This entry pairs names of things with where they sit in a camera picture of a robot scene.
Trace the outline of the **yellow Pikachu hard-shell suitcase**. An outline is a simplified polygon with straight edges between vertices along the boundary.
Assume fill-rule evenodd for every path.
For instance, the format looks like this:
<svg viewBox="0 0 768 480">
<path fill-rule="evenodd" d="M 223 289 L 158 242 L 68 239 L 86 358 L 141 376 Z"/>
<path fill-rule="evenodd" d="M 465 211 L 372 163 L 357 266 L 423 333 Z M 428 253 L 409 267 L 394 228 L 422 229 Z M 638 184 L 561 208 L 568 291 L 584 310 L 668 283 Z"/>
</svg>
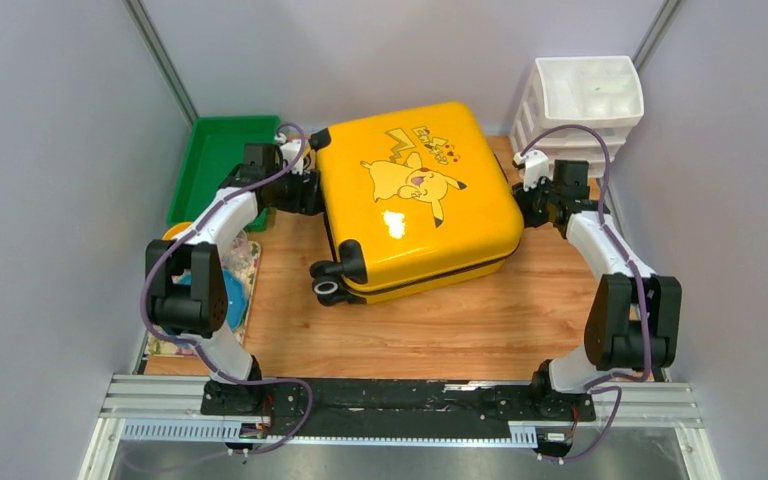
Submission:
<svg viewBox="0 0 768 480">
<path fill-rule="evenodd" d="M 455 101 L 331 125 L 309 138 L 332 256 L 320 304 L 372 304 L 497 271 L 524 219 L 472 111 Z"/>
</svg>

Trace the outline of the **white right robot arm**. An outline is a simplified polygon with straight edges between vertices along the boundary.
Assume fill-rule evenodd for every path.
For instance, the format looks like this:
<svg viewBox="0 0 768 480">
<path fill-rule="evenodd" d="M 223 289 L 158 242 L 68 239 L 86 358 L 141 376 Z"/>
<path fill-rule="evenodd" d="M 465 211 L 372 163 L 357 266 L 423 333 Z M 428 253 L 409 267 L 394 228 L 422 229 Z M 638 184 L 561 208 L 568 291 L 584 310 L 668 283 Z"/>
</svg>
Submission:
<svg viewBox="0 0 768 480">
<path fill-rule="evenodd" d="M 528 227 L 550 225 L 583 257 L 598 281 L 582 343 L 534 373 L 530 404 L 558 417 L 570 394 L 610 380 L 643 382 L 676 355 L 682 286 L 647 265 L 617 230 L 602 199 L 590 194 L 585 161 L 552 164 L 539 151 L 519 154 L 513 195 Z"/>
</svg>

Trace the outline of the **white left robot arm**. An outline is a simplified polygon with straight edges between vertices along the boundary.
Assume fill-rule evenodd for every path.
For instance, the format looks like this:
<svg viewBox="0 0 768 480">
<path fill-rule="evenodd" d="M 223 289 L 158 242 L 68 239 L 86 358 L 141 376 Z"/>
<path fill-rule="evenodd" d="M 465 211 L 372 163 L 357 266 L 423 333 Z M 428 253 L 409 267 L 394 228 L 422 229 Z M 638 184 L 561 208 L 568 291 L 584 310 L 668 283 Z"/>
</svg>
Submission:
<svg viewBox="0 0 768 480">
<path fill-rule="evenodd" d="M 182 233 L 146 248 L 140 315 L 155 338 L 189 347 L 210 372 L 208 399 L 224 400 L 243 415 L 264 405 L 267 380 L 256 358 L 227 323 L 223 257 L 234 241 L 275 200 L 299 192 L 304 138 L 244 148 L 242 163 L 220 184 L 209 206 Z"/>
</svg>

